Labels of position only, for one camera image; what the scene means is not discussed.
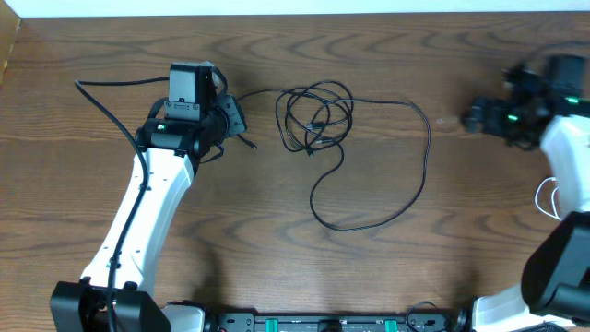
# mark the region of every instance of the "white wall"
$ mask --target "white wall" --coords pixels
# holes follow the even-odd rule
[[[5,0],[22,18],[590,10],[590,0]]]

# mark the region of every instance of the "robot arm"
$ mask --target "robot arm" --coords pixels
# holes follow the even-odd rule
[[[149,190],[144,194],[134,223],[125,237],[114,287],[135,288],[153,297],[159,254],[174,211],[186,189],[191,186],[195,174],[188,156],[175,156],[171,149],[148,148],[144,158],[150,173]],[[136,200],[141,181],[142,168],[136,156],[131,181],[109,234],[80,278],[88,280],[92,286],[107,287],[109,260]]]
[[[223,89],[217,93],[218,81]],[[124,237],[114,274],[116,325],[123,331],[197,331],[205,326],[205,312],[190,304],[160,310],[153,302],[156,270],[171,220],[183,194],[210,147],[246,130],[242,110],[227,95],[227,81],[209,62],[173,63],[169,98],[160,100],[136,132],[136,143],[147,164],[147,190]],[[156,118],[161,106],[163,119]],[[58,331],[108,329],[104,308],[109,301],[109,271],[115,244],[134,205],[143,180],[135,157],[131,181],[109,234],[80,282],[59,282],[51,309]]]
[[[508,101],[478,98],[467,128],[507,138],[523,149],[540,147],[560,183],[562,221],[530,257],[521,284],[474,303],[477,332],[532,331],[539,325],[590,323],[589,104],[579,99],[584,59],[549,59],[544,77],[517,66],[507,74]]]
[[[549,123],[540,147],[560,182],[563,224],[531,256],[522,284],[476,300],[472,321],[477,332],[544,323],[573,327],[590,319],[590,292],[584,289],[590,282],[590,217],[584,214],[590,212],[590,178],[584,176],[589,137],[590,118],[556,116]]]

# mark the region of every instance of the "white cable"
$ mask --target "white cable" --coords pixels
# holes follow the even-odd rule
[[[553,207],[553,214],[558,218],[560,218],[560,215],[557,213],[557,208],[555,207],[555,193],[559,190],[559,186],[556,186],[555,189],[553,189],[553,192],[551,193],[551,206]]]
[[[547,181],[557,182],[557,178],[551,176],[541,182],[541,184],[537,188],[537,191],[535,192],[535,205],[537,206],[539,211],[545,213],[546,215],[554,219],[561,220],[560,216],[557,213],[557,207],[555,206],[555,193],[560,189],[560,186],[558,184],[555,186],[555,189],[553,189],[553,192],[551,193],[551,206],[553,207],[553,214],[548,213],[544,208],[540,207],[538,204],[538,193],[540,193],[541,188],[543,188],[543,185]]]

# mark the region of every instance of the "motor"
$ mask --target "motor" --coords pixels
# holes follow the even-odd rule
[[[534,149],[555,115],[590,115],[590,102],[581,100],[584,68],[585,59],[575,55],[550,56],[543,75],[521,62],[504,73],[510,97],[476,97],[462,123],[471,133],[499,136],[511,146]]]

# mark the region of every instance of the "wooden table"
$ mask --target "wooden table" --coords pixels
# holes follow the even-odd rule
[[[99,249],[131,173],[128,142],[74,80],[167,76],[172,61],[214,62],[236,95],[332,78],[356,97],[410,99],[433,137],[418,202],[386,227],[337,233],[308,203],[337,151],[288,153],[276,95],[245,101],[259,149],[232,139],[223,159],[200,169],[162,252],[158,303],[388,312],[424,300],[458,306],[510,287],[556,226],[533,205],[550,169],[540,151],[466,134],[459,116],[477,95],[504,95],[502,69],[589,32],[590,15],[566,13],[26,19],[0,91],[0,326],[54,329],[53,287],[76,281]],[[165,83],[90,90],[132,130],[168,94]],[[343,225],[403,206],[425,146],[408,109],[355,113],[344,166],[315,198],[322,216]]]

